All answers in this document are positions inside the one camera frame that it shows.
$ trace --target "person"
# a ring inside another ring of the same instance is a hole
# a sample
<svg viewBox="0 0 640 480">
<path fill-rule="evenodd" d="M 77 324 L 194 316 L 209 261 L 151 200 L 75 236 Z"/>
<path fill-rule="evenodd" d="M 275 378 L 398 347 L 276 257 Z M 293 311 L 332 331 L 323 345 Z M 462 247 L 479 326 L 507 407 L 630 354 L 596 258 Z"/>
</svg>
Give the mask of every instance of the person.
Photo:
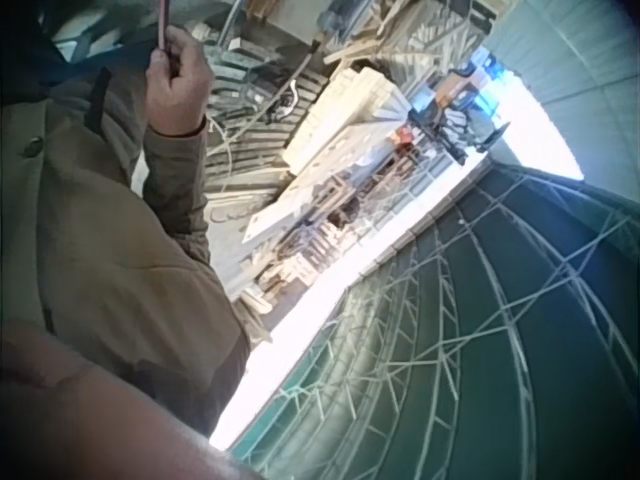
<svg viewBox="0 0 640 480">
<path fill-rule="evenodd" d="M 3 480 L 263 479 L 37 326 L 5 328 L 0 351 Z"/>
<path fill-rule="evenodd" d="M 201 44 L 168 27 L 145 76 L 124 50 L 68 65 L 35 21 L 3 35 L 3 329 L 40 328 L 211 435 L 250 348 L 209 262 Z"/>
</svg>

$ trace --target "workshop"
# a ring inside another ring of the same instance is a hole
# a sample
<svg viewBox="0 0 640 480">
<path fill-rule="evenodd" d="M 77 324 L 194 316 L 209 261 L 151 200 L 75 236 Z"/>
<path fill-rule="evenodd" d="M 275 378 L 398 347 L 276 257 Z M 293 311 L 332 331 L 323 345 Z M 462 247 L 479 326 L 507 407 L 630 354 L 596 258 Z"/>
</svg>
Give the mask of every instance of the workshop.
<svg viewBox="0 0 640 480">
<path fill-rule="evenodd" d="M 40 3 L 70 65 L 166 22 L 213 72 L 209 263 L 250 350 L 213 448 L 270 480 L 637 467 L 640 43 L 622 2 Z"/>
</svg>

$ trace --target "metal truss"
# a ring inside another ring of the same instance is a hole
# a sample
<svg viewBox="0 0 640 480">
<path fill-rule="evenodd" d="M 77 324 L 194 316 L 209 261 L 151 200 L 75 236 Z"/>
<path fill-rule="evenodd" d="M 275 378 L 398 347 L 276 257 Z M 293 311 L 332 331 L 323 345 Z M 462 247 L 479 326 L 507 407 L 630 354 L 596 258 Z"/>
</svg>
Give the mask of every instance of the metal truss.
<svg viewBox="0 0 640 480">
<path fill-rule="evenodd" d="M 422 443 L 422 450 L 416 470 L 413 476 L 414 480 L 420 480 L 424 470 L 424 465 L 429 453 L 429 447 L 431 445 L 431 438 L 433 435 L 433 429 L 436 424 L 449 431 L 449 441 L 447 444 L 446 456 L 443 464 L 438 472 L 432 477 L 433 480 L 442 480 L 446 478 L 449 468 L 449 462 L 451 460 L 451 454 L 453 452 L 453 445 L 455 440 L 456 426 L 458 423 L 458 411 L 460 406 L 460 375 L 461 375 L 461 363 L 460 363 L 460 351 L 456 351 L 453 355 L 448 356 L 445 351 L 445 340 L 448 340 L 445 336 L 445 323 L 451 323 L 455 337 L 460 335 L 460 324 L 458 321 L 458 308 L 456 306 L 455 290 L 451 277 L 451 271 L 449 270 L 449 262 L 444 255 L 444 249 L 442 248 L 442 241 L 438 232 L 437 226 L 434 229 L 435 243 L 436 243 L 436 261 L 438 266 L 438 303 L 440 305 L 438 314 L 438 329 L 439 337 L 437 342 L 437 360 L 435 361 L 435 380 L 433 382 L 433 396 L 431 397 L 431 406 L 429 410 L 429 419 L 427 420 L 427 426 L 425 429 L 425 436 Z M 451 310 L 445 305 L 445 298 L 448 299 Z M 449 385 L 452 400 L 454 402 L 453 416 L 447 421 L 442 419 L 437 414 L 438 403 L 440 402 L 440 396 L 444 395 L 440 392 L 440 377 L 445 375 L 447 383 Z"/>
<path fill-rule="evenodd" d="M 390 267 L 390 270 L 393 271 L 394 269 L 395 269 L 395 265 L 392 265 Z M 367 293 L 368 291 L 371 291 L 374 287 L 374 282 L 372 281 L 364 282 L 364 284 L 367 289 Z M 355 320 L 357 320 L 356 315 L 341 314 L 338 316 L 338 318 L 335 318 L 332 321 L 332 323 L 335 322 L 336 328 L 332 331 L 330 338 L 327 339 L 327 341 L 318 349 L 318 353 L 315 356 L 312 365 L 315 365 L 316 361 L 319 359 L 320 355 L 323 353 L 325 349 L 329 351 L 329 355 L 333 358 L 336 355 L 336 353 L 339 353 L 342 350 L 342 348 L 344 348 L 345 345 L 347 345 L 347 342 L 348 342 L 347 339 L 349 338 L 350 335 L 360 336 L 363 334 L 361 325 L 357 325 L 355 327 L 352 325 L 352 323 L 355 322 Z M 372 325 L 374 325 L 374 323 L 375 322 L 371 322 L 371 321 L 368 322 L 369 325 L 367 327 L 367 331 L 368 329 L 372 328 Z M 330 346 L 332 341 L 336 341 L 338 343 L 339 345 L 338 352 L 335 352 L 336 349 Z M 353 344 L 353 342 L 350 342 L 349 347 L 355 348 L 355 345 Z M 326 419 L 326 412 L 323 408 L 323 402 L 320 397 L 320 393 L 322 392 L 323 387 L 327 387 L 327 386 L 335 387 L 335 386 L 344 384 L 346 382 L 349 382 L 350 380 L 353 381 L 353 380 L 356 380 L 356 378 L 349 378 L 349 376 L 347 375 L 344 379 L 342 379 L 341 381 L 333 385 L 328 385 L 326 382 L 323 382 L 323 381 L 317 381 L 306 387 L 296 386 L 289 390 L 280 389 L 280 391 L 274 396 L 274 400 L 278 399 L 279 397 L 284 397 L 287 400 L 293 400 L 295 402 L 296 410 L 297 410 L 296 417 L 293 419 L 293 421 L 289 425 L 287 425 L 286 429 L 280 435 L 275 445 L 270 446 L 270 452 L 267 454 L 265 458 L 259 461 L 259 464 L 256 465 L 252 461 L 251 456 L 254 453 L 253 451 L 251 451 L 249 455 L 247 455 L 247 457 L 243 458 L 242 460 L 246 461 L 247 463 L 249 463 L 249 465 L 252 465 L 254 468 L 260 469 L 261 473 L 267 475 L 269 473 L 269 462 L 274 457 L 276 457 L 276 455 L 279 453 L 281 445 L 286 443 L 286 440 L 288 440 L 292 432 L 294 432 L 295 429 L 298 427 L 298 424 L 301 422 L 302 418 L 304 418 L 312 409 L 317 408 L 320 414 L 320 417 L 322 419 L 322 422 L 324 422 L 324 420 Z M 282 408 L 280 409 L 278 414 L 274 415 L 271 422 L 263 430 L 262 434 L 260 435 L 260 437 L 258 438 L 258 440 L 255 442 L 254 445 L 257 445 L 264 438 L 264 435 L 275 424 L 280 414 L 285 409 L 286 405 L 287 403 L 284 403 L 282 405 Z"/>
<path fill-rule="evenodd" d="M 489 195 L 481 188 L 476 187 L 476 190 L 485 198 L 492 198 L 491 195 Z M 595 294 L 593 289 L 581 276 L 582 271 L 589 263 L 589 260 L 591 259 L 598 245 L 603 240 L 613 235 L 616 231 L 624 228 L 628 222 L 632 221 L 632 219 L 628 216 L 625 216 L 619 211 L 609 209 L 609 214 L 604 221 L 600 232 L 598 232 L 597 237 L 588 242 L 583 247 L 579 248 L 574 253 L 565 257 L 535 228 L 533 228 L 528 222 L 522 219 L 522 217 L 513 212 L 513 210 L 502 204 L 499 206 L 499 209 L 507 218 L 509 218 L 509 220 L 514 225 L 518 227 L 522 235 L 531 245 L 533 245 L 540 256 L 542 256 L 542 258 L 544 258 L 549 265 L 555 267 L 552 278 L 555 278 L 555 276 L 559 275 L 567 281 L 566 286 L 569 288 L 569 291 L 575 297 L 578 304 L 585 311 L 587 318 L 595 328 L 598 339 L 607 352 L 607 356 L 609 357 L 611 365 L 616 372 L 616 376 L 622 383 L 622 386 L 627 393 L 627 400 L 632 407 L 636 405 L 637 398 L 635 398 L 634 393 L 635 385 L 629 385 L 628 382 L 624 379 L 624 376 L 622 375 L 620 369 L 620 365 L 613 356 L 613 348 L 617 347 L 623 352 L 624 361 L 627 363 L 627 367 L 630 368 L 633 372 L 635 379 L 637 379 L 638 377 L 638 360 L 633 355 L 633 352 L 622 336 L 620 329 L 613 321 L 611 314 L 607 311 L 606 307 Z M 580 263 L 580 266 L 577 268 L 574 267 L 570 260 L 577 258 L 579 255 L 582 255 L 585 252 L 586 254 L 582 262 Z M 603 319 L 605 323 L 604 328 L 596 320 L 595 312 L 597 312 Z"/>
<path fill-rule="evenodd" d="M 510 308 L 506 308 L 507 297 L 504 293 L 504 289 L 500 284 L 498 275 L 496 274 L 489 258 L 484 252 L 478 237 L 474 233 L 473 229 L 469 227 L 466 222 L 462 211 L 455 205 L 455 210 L 458 213 L 460 219 L 464 222 L 465 229 L 469 233 L 471 241 L 480 257 L 480 261 L 487 273 L 491 288 L 496 297 L 496 301 L 499 307 L 500 317 L 504 324 L 504 330 L 509 338 L 509 345 L 511 347 L 511 353 L 513 355 L 513 363 L 516 371 L 516 378 L 518 380 L 518 394 L 520 398 L 520 428 L 521 428 L 521 440 L 520 440 L 520 479 L 535 479 L 536 478 L 536 421 L 535 421 L 535 407 L 533 401 L 533 389 L 531 388 L 531 378 L 529 377 L 529 368 L 527 366 L 527 360 L 524 354 L 524 348 L 522 346 L 522 340 L 516 321 L 513 317 Z"/>
<path fill-rule="evenodd" d="M 276 396 L 294 402 L 296 411 L 299 414 L 285 428 L 275 446 L 269 446 L 270 453 L 259 462 L 260 465 L 258 466 L 261 467 L 263 474 L 267 475 L 269 473 L 269 463 L 275 460 L 277 456 L 279 464 L 287 465 L 286 473 L 294 475 L 285 476 L 285 472 L 279 471 L 277 473 L 280 475 L 273 478 L 291 478 L 294 480 L 296 476 L 298 478 L 307 478 L 305 475 L 308 475 L 313 470 L 316 472 L 314 478 L 322 480 L 345 479 L 357 453 L 357 449 L 349 448 L 349 445 L 359 444 L 365 435 L 377 435 L 384 439 L 384 448 L 379 457 L 376 457 L 375 464 L 347 480 L 377 478 L 400 421 L 407 389 L 415 369 L 433 368 L 433 395 L 428 407 L 429 414 L 425 425 L 420 456 L 412 478 L 414 480 L 423 478 L 427 459 L 429 459 L 429 465 L 433 466 L 429 457 L 430 451 L 433 450 L 433 432 L 436 429 L 444 429 L 448 432 L 446 452 L 444 458 L 442 458 L 442 463 L 438 465 L 439 469 L 431 478 L 432 480 L 445 480 L 457 430 L 461 395 L 462 349 L 469 342 L 488 335 L 506 335 L 513 357 L 519 393 L 521 429 L 521 468 L 519 478 L 521 480 L 535 478 L 537 456 L 535 397 L 531 385 L 526 352 L 520 338 L 518 322 L 542 296 L 558 288 L 566 287 L 568 292 L 576 299 L 578 305 L 584 310 L 635 411 L 637 408 L 637 398 L 635 398 L 634 394 L 635 385 L 630 384 L 628 379 L 625 380 L 622 369 L 626 368 L 633 373 L 634 379 L 637 379 L 637 358 L 622 336 L 611 314 L 582 278 L 582 272 L 603 241 L 609 241 L 614 235 L 624 231 L 627 227 L 636 228 L 637 220 L 622 210 L 614 209 L 606 203 L 593 199 L 594 202 L 597 202 L 598 208 L 605 212 L 599 231 L 591 240 L 586 241 L 584 245 L 574 252 L 561 254 L 540 232 L 504 204 L 504 200 L 523 184 L 529 185 L 531 182 L 545 182 L 545 180 L 527 173 L 514 173 L 513 171 L 509 172 L 509 175 L 513 183 L 500 195 L 492 195 L 478 185 L 473 187 L 479 195 L 487 200 L 485 209 L 473 220 L 466 219 L 454 203 L 453 211 L 462 220 L 460 222 L 460 231 L 445 242 L 442 239 L 438 224 L 435 223 L 432 226 L 435 237 L 434 249 L 425 258 L 419 259 L 418 248 L 414 239 L 408 247 L 410 248 L 408 261 L 406 257 L 401 260 L 402 257 L 396 255 L 392 257 L 390 262 L 384 264 L 362 282 L 352 287 L 352 294 L 347 298 L 343 313 L 327 324 L 327 328 L 329 326 L 334 328 L 329 339 L 323 345 L 317 346 L 318 350 L 315 359 L 318 359 L 322 352 L 327 352 L 330 358 L 330 364 L 324 370 L 325 374 L 311 385 L 289 388 L 286 391 L 279 392 Z M 555 187 L 556 185 L 552 182 L 548 182 L 544 186 L 546 189 L 554 189 Z M 563 192 L 558 202 L 560 199 L 566 198 L 566 193 L 573 193 L 568 188 L 563 190 L 565 189 L 564 186 L 559 186 L 558 188 Z M 591 198 L 586 193 L 579 193 L 579 195 L 581 199 L 591 201 Z M 565 205 L 566 208 L 572 208 L 570 202 Z M 518 228 L 525 240 L 536 249 L 551 267 L 549 277 L 532 294 L 517 299 L 507 299 L 500 279 L 476 235 L 475 226 L 486 215 L 494 211 L 499 211 Z M 498 307 L 473 332 L 465 335 L 460 333 L 455 286 L 446 256 L 447 248 L 462 238 L 468 238 L 474 245 L 486 271 Z M 438 272 L 439 333 L 433 345 L 419 351 L 416 347 L 416 341 L 420 324 L 418 295 L 420 270 L 429 262 L 436 262 Z M 391 313 L 398 313 L 386 315 L 388 317 L 386 320 L 379 318 L 379 313 L 386 308 Z M 360 315 L 366 315 L 366 319 L 363 320 L 361 316 L 358 317 L 358 312 L 360 312 Z M 365 340 L 370 335 L 378 336 L 382 345 L 380 351 L 371 351 L 367 347 Z M 400 345 L 398 343 L 399 339 L 406 340 L 410 345 L 409 348 L 404 347 L 407 356 L 401 360 L 392 358 L 397 345 Z M 622 352 L 622 358 L 616 359 L 617 357 L 614 357 L 614 349 Z M 355 354 L 346 360 L 344 375 L 337 380 L 330 378 L 333 366 L 344 361 L 342 360 L 342 354 L 349 351 L 355 352 Z M 359 358 L 364 357 L 372 359 L 368 364 L 373 365 L 369 371 L 360 371 L 356 367 Z M 373 413 L 381 395 L 383 393 L 386 394 L 386 392 L 391 397 L 392 411 L 390 415 L 392 415 L 392 421 L 390 422 L 391 426 L 383 431 L 373 424 Z M 361 401 L 356 402 L 354 400 L 356 395 Z M 438 409 L 440 402 L 444 401 L 453 402 L 454 406 L 448 418 L 444 418 Z M 290 434 L 299 428 L 302 418 L 311 412 L 311 409 L 315 409 L 318 412 L 320 420 L 317 426 L 314 426 L 315 428 L 310 436 L 305 437 L 306 448 L 296 449 L 294 455 L 289 459 L 282 457 L 279 453 L 280 447 L 288 441 Z M 305 466 L 304 471 L 294 473 L 292 467 L 304 465 L 304 458 L 310 450 L 308 446 L 316 443 L 320 436 L 322 436 L 323 440 L 327 439 L 323 427 L 328 425 L 327 422 L 331 421 L 332 412 L 337 413 L 339 411 L 346 412 L 350 416 L 351 423 L 346 432 L 342 431 L 341 436 L 335 438 L 338 448 L 334 450 L 330 458 L 323 459 L 320 463 L 308 467 Z M 272 420 L 272 423 L 277 421 L 277 416 Z"/>
<path fill-rule="evenodd" d="M 411 246 L 409 267 L 415 266 L 415 264 L 418 262 L 417 256 L 418 256 L 418 247 L 414 242 L 414 244 Z M 407 339 L 407 341 L 410 343 L 411 345 L 410 357 L 412 358 L 415 355 L 417 335 L 418 335 L 418 324 L 419 324 L 418 320 L 419 320 L 419 312 L 420 312 L 420 303 L 419 303 L 420 302 L 420 295 L 419 295 L 420 280 L 417 273 L 418 272 L 416 271 L 413 276 L 405 280 L 403 294 L 400 301 L 398 302 L 399 309 L 396 310 L 399 312 L 398 318 L 397 318 L 398 321 L 396 322 L 396 334 L 393 336 L 391 348 L 387 351 L 387 364 L 386 364 L 387 371 L 386 373 L 384 371 L 380 372 L 381 375 L 386 376 L 386 383 L 389 388 L 389 393 L 391 395 L 391 398 L 393 400 L 394 411 L 392 414 L 393 420 L 392 420 L 391 428 L 389 432 L 384 433 L 381 431 L 376 431 L 375 427 L 372 427 L 371 425 L 371 416 L 373 414 L 375 404 L 377 403 L 377 398 L 381 393 L 379 389 L 377 392 L 375 401 L 371 403 L 371 407 L 365 419 L 366 427 L 365 429 L 362 429 L 360 439 L 362 438 L 362 436 L 365 434 L 366 431 L 370 431 L 384 438 L 384 442 L 385 442 L 384 447 L 379 456 L 378 462 L 375 465 L 371 466 L 366 471 L 360 473 L 358 476 L 356 476 L 352 480 L 376 478 L 378 472 L 380 471 L 380 468 L 382 467 L 382 464 L 384 463 L 384 459 L 386 458 L 387 453 L 389 452 L 389 448 L 391 447 L 391 442 L 393 441 L 395 431 L 400 421 L 401 412 L 407 397 L 407 389 L 411 379 L 412 368 L 421 366 L 421 365 L 414 364 L 411 361 L 406 361 L 406 362 L 390 361 L 390 356 L 395 349 L 398 336 L 404 336 Z M 404 318 L 405 312 L 408 314 L 408 318 L 410 319 L 411 331 L 409 333 L 405 332 L 402 329 L 402 319 Z M 398 374 L 403 371 L 406 372 L 404 381 L 398 377 Z M 394 381 L 399 383 L 402 388 L 399 398 L 396 396 L 396 393 L 395 393 L 395 389 L 393 386 Z M 352 451 L 352 453 L 349 456 L 349 459 L 346 462 L 344 462 L 344 465 L 338 476 L 326 476 L 327 473 L 330 473 L 329 471 L 327 471 L 325 472 L 325 476 L 323 476 L 321 480 L 328 480 L 329 478 L 344 478 L 354 455 L 355 455 L 355 450 Z"/>
</svg>

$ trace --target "hand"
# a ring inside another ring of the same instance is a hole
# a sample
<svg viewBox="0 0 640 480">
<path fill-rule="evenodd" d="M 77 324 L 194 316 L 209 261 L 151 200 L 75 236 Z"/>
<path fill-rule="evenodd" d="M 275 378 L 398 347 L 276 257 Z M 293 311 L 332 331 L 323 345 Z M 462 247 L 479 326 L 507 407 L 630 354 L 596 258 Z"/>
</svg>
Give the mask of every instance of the hand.
<svg viewBox="0 0 640 480">
<path fill-rule="evenodd" d="M 188 135 L 202 125 L 213 73 L 202 45 L 186 31 L 170 25 L 166 37 L 178 73 L 171 75 L 165 52 L 153 51 L 147 70 L 147 117 L 160 135 Z"/>
</svg>

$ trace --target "sunlight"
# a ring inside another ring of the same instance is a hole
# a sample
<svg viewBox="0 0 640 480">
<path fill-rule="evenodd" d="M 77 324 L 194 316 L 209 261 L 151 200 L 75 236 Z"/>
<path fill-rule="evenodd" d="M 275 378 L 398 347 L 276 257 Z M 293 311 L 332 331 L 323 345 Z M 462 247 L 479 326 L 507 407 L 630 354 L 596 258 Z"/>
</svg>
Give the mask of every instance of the sunlight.
<svg viewBox="0 0 640 480">
<path fill-rule="evenodd" d="M 494 123 L 511 125 L 503 139 L 524 167 L 572 178 L 584 175 L 560 132 L 542 106 L 511 72 L 505 72 L 504 90 L 496 110 Z"/>
</svg>

